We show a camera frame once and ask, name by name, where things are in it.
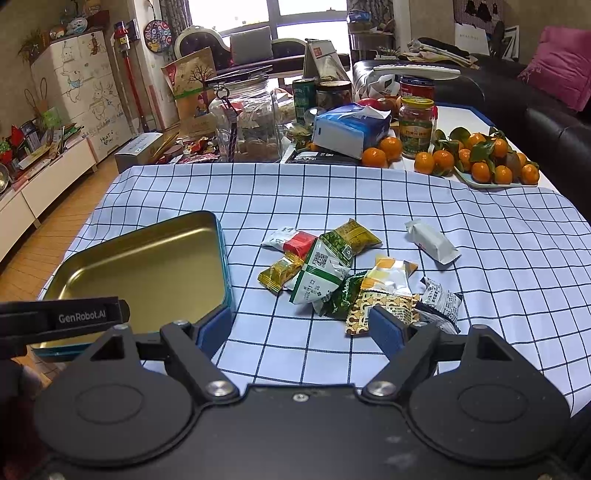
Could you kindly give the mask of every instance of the table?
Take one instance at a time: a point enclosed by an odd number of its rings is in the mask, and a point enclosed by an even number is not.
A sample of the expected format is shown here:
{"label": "table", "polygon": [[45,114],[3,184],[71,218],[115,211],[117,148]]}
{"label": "table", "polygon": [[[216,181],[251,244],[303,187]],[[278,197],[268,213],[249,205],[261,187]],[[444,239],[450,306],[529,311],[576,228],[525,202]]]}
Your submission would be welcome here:
{"label": "table", "polygon": [[[135,166],[109,187],[66,257],[202,209],[220,219],[237,308],[213,362],[241,391],[249,383],[363,387],[386,365],[370,337],[349,338],[343,322],[318,318],[310,305],[257,282],[282,257],[260,246],[267,232],[293,226],[320,235],[353,217],[383,242],[357,256],[354,271],[372,268],[377,253],[418,264],[413,292],[424,291],[426,275],[464,294],[462,333],[474,324],[493,328],[557,386],[572,413],[591,400],[591,228],[555,190],[477,191],[455,179],[365,167]],[[404,224],[417,218],[443,231],[462,256],[442,267],[410,243]],[[164,371],[159,362],[145,366]]]}

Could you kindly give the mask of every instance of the pink cushion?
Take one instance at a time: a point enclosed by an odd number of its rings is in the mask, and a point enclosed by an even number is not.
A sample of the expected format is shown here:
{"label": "pink cushion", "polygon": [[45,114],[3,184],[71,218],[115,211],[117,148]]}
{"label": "pink cushion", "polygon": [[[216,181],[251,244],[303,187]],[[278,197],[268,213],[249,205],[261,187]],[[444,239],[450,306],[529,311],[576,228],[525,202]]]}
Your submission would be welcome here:
{"label": "pink cushion", "polygon": [[591,97],[591,30],[546,27],[518,78],[582,111]]}

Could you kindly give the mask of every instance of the keychain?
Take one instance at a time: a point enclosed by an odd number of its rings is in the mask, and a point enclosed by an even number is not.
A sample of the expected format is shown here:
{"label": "keychain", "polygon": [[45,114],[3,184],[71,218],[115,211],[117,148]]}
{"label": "keychain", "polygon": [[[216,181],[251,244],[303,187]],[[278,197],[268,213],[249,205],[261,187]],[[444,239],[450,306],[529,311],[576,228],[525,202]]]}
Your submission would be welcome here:
{"label": "keychain", "polygon": [[224,113],[228,121],[230,122],[230,143],[228,146],[228,161],[233,163],[234,162],[234,152],[236,150],[236,137],[238,136],[238,113],[236,109],[231,104],[228,96],[230,95],[230,91],[221,86],[216,90],[216,97],[219,98],[224,106]]}

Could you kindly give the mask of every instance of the potted plant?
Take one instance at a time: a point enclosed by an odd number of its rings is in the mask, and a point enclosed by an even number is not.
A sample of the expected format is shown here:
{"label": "potted plant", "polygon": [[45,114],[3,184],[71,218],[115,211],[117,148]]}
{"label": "potted plant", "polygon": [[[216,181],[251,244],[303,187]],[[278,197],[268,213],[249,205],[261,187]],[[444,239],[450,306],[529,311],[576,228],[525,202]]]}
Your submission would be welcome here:
{"label": "potted plant", "polygon": [[8,163],[12,160],[12,148],[6,140],[0,142],[0,163]]}

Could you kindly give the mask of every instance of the white snack packet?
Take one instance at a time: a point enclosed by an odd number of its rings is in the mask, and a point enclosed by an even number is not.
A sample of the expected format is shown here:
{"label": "white snack packet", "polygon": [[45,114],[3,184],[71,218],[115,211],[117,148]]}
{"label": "white snack packet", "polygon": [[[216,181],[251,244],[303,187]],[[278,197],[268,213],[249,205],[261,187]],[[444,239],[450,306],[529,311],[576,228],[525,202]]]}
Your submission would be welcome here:
{"label": "white snack packet", "polygon": [[349,270],[321,239],[317,239],[297,276],[290,302],[296,305],[313,303],[330,296],[339,288]]}
{"label": "white snack packet", "polygon": [[445,235],[422,220],[412,220],[405,226],[411,242],[418,245],[433,260],[447,265],[461,255]]}
{"label": "white snack packet", "polygon": [[445,315],[453,323],[457,321],[457,311],[462,304],[461,294],[453,293],[443,288],[439,283],[424,277],[421,280],[427,289],[421,297],[421,302],[429,305],[438,312]]}

